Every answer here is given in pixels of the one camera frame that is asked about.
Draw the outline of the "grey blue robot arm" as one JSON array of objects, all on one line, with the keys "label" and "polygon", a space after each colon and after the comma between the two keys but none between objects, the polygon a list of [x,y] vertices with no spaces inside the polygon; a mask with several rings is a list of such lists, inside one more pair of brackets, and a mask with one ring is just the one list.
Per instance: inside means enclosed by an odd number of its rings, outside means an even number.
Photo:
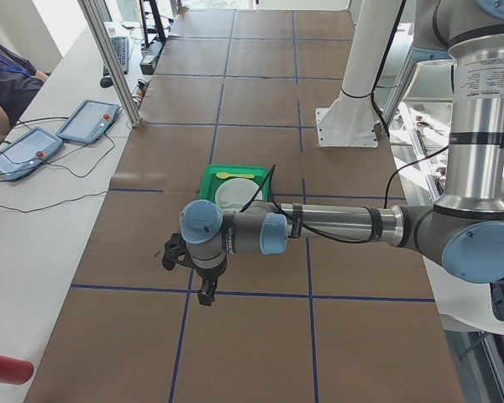
[{"label": "grey blue robot arm", "polygon": [[333,207],[251,199],[238,212],[197,200],[165,244],[163,267],[194,269],[209,306],[230,254],[281,254],[291,238],[388,243],[474,284],[504,279],[504,1],[420,1],[417,58],[452,56],[453,110],[443,194],[431,207]]}]

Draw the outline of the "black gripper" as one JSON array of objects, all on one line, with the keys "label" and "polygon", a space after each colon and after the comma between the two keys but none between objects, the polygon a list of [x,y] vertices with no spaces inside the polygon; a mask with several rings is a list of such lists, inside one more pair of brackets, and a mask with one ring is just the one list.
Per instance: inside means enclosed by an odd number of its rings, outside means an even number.
[{"label": "black gripper", "polygon": [[212,305],[214,303],[218,278],[223,275],[227,266],[227,263],[221,263],[210,269],[196,269],[197,274],[202,278],[202,286],[197,292],[197,299],[200,305]]}]

